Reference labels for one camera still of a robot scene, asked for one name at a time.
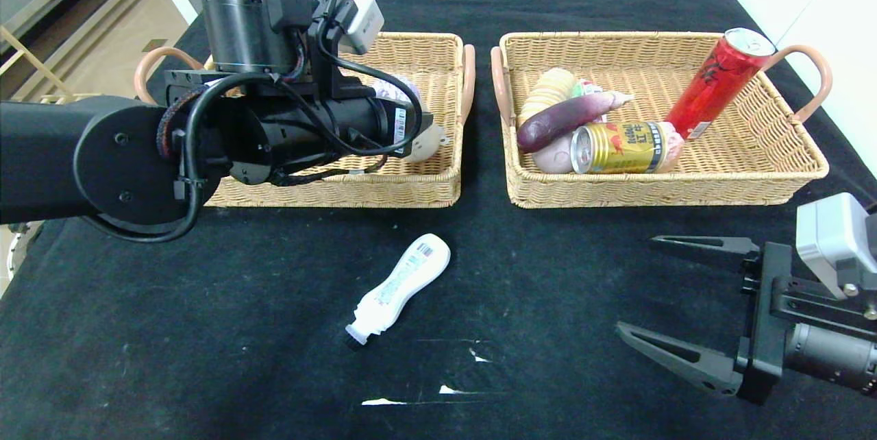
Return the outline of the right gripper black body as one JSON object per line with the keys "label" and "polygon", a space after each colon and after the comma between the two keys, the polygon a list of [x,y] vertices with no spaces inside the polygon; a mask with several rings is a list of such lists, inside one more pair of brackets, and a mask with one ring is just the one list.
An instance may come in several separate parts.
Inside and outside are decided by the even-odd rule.
{"label": "right gripper black body", "polygon": [[792,370],[867,398],[875,397],[875,292],[839,300],[820,282],[792,274],[788,245],[765,244],[746,284],[752,294],[748,333],[735,369],[737,397],[764,404]]}

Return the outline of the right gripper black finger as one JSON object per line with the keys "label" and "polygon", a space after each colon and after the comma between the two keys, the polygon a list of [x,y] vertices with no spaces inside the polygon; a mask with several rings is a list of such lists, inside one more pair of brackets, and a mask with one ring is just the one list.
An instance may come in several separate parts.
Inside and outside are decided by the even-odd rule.
{"label": "right gripper black finger", "polygon": [[749,238],[712,235],[655,235],[650,239],[654,247],[683,254],[730,254],[744,256],[759,252]]}
{"label": "right gripper black finger", "polygon": [[622,321],[616,331],[624,343],[699,390],[718,396],[739,392],[743,374],[726,354]]}

